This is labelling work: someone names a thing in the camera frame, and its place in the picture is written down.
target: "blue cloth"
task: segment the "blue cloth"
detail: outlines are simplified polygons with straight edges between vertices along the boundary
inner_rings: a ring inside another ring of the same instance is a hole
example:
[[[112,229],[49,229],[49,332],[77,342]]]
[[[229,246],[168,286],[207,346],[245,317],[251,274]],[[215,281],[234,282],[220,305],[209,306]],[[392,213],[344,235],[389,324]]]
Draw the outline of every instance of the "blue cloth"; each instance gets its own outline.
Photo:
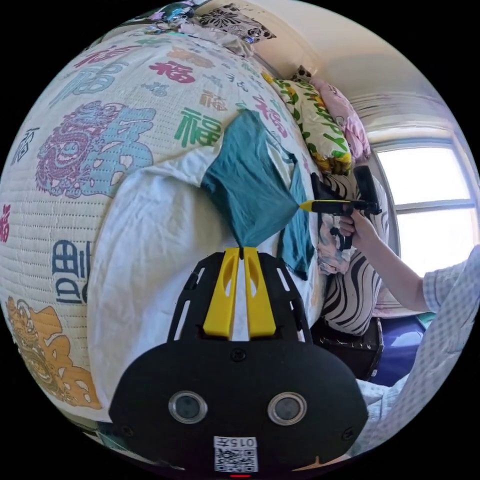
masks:
[[[297,204],[307,201],[298,162],[293,170],[290,194]],[[302,280],[308,278],[310,262],[315,253],[310,239],[309,215],[307,211],[299,208],[281,233],[278,242],[277,256]]]
[[[220,153],[200,187],[240,247],[256,248],[281,232],[278,256],[306,280],[314,247],[308,213],[298,206],[306,200],[300,166],[293,154],[280,152],[285,163],[295,164],[288,189],[270,158],[267,143],[271,147],[273,143],[269,136],[260,114],[243,110],[225,129]]]

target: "label sticker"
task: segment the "label sticker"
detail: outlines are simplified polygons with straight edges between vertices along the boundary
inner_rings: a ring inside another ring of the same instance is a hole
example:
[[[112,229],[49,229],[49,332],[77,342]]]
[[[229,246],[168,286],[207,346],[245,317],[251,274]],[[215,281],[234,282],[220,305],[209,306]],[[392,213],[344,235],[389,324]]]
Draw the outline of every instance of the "label sticker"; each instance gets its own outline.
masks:
[[[214,436],[216,472],[253,473],[259,471],[257,439],[254,436]]]

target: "window frame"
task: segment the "window frame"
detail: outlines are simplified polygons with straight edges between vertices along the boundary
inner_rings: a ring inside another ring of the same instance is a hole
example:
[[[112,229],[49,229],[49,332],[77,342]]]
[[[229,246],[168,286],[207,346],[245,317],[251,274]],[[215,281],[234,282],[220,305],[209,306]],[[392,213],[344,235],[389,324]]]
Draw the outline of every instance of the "window frame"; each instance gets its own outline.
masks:
[[[457,147],[459,142],[455,140],[456,139],[453,135],[449,138],[409,137],[378,141],[371,144],[371,158],[373,160],[371,162],[371,168],[373,170],[372,173],[378,178],[384,187],[388,199],[390,230],[389,246],[399,257],[402,257],[402,249],[400,243],[399,224],[397,220],[398,215],[445,210],[475,209],[477,225],[480,226],[480,182],[478,172],[476,172],[475,167],[472,167],[467,155],[460,152],[459,148]],[[453,151],[463,179],[466,183],[470,198],[395,204],[387,175],[378,154],[394,150],[397,151],[429,147],[448,148]]]

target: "pink pillow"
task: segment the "pink pillow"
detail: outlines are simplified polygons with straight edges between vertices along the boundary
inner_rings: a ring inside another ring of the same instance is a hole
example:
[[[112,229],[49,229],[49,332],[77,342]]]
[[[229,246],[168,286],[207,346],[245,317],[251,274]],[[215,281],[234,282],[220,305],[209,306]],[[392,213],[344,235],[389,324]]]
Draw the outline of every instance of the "pink pillow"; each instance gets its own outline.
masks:
[[[345,135],[352,160],[367,160],[370,157],[367,132],[352,104],[341,91],[326,81],[313,78],[310,83],[318,90],[328,113]]]

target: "black and white striped cushion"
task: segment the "black and white striped cushion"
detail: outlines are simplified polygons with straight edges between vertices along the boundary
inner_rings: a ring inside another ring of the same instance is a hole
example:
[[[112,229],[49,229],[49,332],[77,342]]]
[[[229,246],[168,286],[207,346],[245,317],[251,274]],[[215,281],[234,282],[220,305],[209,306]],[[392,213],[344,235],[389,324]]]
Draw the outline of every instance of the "black and white striped cushion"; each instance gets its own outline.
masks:
[[[324,182],[343,198],[360,198],[355,177],[325,175]],[[389,210],[387,194],[380,182],[373,178],[382,213],[367,215],[378,236],[388,243]],[[352,335],[363,335],[367,330],[377,303],[382,281],[360,251],[355,251],[345,274],[337,273],[329,279],[329,286],[319,321]]]

